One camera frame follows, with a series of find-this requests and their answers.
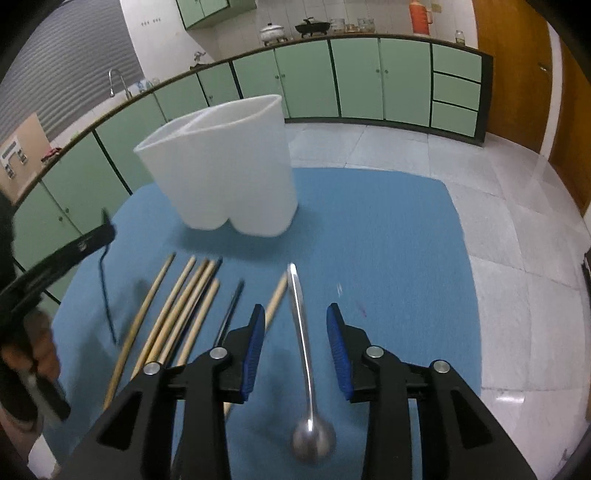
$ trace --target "metal screw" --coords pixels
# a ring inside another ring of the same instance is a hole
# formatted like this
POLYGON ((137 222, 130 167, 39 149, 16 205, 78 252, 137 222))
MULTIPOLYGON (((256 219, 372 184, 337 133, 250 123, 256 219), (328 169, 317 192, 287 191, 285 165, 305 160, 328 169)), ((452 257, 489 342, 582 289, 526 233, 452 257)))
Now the metal screw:
POLYGON ((160 364, 158 362, 150 362, 144 366, 144 373, 146 375, 154 375, 160 371, 160 364))
POLYGON ((380 358, 384 355, 384 350, 378 346, 372 345, 368 347, 365 353, 367 353, 367 356, 370 356, 371 358, 380 358))
POLYGON ((227 354, 228 354, 228 351, 222 346, 217 346, 215 348, 212 348, 212 351, 209 352, 209 356, 211 358, 213 358, 214 360, 221 360, 227 354))
POLYGON ((449 372, 450 366, 445 360, 437 360, 433 364, 433 368, 437 373, 446 374, 447 372, 449 372))

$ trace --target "upper cabinet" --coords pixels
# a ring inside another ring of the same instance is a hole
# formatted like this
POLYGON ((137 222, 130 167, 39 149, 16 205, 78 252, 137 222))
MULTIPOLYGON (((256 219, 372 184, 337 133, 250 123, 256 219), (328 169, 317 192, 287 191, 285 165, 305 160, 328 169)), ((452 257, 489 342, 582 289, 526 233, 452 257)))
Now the upper cabinet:
POLYGON ((209 106, 240 100, 229 64, 215 65, 215 67, 201 70, 198 75, 209 106))
POLYGON ((177 0, 185 28, 205 28, 256 8, 255 0, 177 0))
POLYGON ((134 148, 165 123, 156 98, 148 95, 96 128, 106 152, 132 192, 154 181, 134 148))
POLYGON ((384 101, 378 39, 339 38, 331 40, 330 45, 341 116, 382 120, 384 101))
POLYGON ((207 107, 197 75, 189 75, 163 87, 154 95, 167 121, 207 107))
POLYGON ((380 39, 384 119, 429 126, 431 51, 424 41, 380 39))
POLYGON ((113 216, 129 198, 92 134, 74 145, 43 177, 43 183, 82 233, 102 223, 103 208, 113 216))
POLYGON ((275 58, 290 117, 338 117, 327 41, 277 48, 275 58))
POLYGON ((234 60, 234 70, 244 98, 276 93, 284 97, 283 115, 289 117, 279 69, 273 50, 262 51, 234 60))

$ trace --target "glass jar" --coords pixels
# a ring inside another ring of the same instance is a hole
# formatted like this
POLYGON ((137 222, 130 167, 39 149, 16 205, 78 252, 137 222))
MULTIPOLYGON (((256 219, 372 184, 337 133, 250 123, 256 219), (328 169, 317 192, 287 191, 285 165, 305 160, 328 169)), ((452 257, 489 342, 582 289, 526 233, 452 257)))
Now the glass jar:
POLYGON ((330 30, 333 34, 345 33, 345 19, 344 18, 331 18, 330 19, 330 30))
POLYGON ((461 30, 456 30, 456 43, 458 45, 466 45, 466 37, 464 36, 464 32, 461 30))
POLYGON ((364 33, 375 33, 375 22, 373 18, 358 18, 359 31, 364 33))

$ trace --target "pot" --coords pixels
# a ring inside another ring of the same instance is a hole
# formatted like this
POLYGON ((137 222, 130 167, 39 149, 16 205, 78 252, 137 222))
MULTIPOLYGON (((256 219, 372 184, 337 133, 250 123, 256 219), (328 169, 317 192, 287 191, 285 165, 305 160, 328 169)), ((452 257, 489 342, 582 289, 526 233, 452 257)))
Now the pot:
POLYGON ((321 22, 314 20, 314 17, 308 17, 304 19, 304 23, 295 26, 295 29, 301 33, 301 37, 304 35, 312 35, 312 33, 323 33, 326 35, 330 28, 330 22, 321 22))
POLYGON ((266 27, 260 29, 259 37, 266 46, 269 42, 284 39, 285 30, 281 25, 273 25, 272 23, 269 23, 266 27))

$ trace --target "faucet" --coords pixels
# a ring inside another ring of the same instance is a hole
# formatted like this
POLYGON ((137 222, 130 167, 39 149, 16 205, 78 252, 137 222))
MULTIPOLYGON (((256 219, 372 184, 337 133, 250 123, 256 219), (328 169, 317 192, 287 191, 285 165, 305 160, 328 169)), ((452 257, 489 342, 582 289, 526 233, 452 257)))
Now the faucet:
POLYGON ((111 85, 111 98, 113 98, 115 96, 115 92, 113 91, 113 78, 112 78, 112 73, 116 72, 117 75, 119 75, 119 78, 121 79, 121 83, 123 83, 123 88, 125 89, 125 97, 128 100, 131 100, 131 92, 129 91, 129 89, 127 88, 127 85, 125 84, 125 79, 123 78, 123 74, 117 70, 117 69, 110 69, 109 70, 109 84, 111 85))

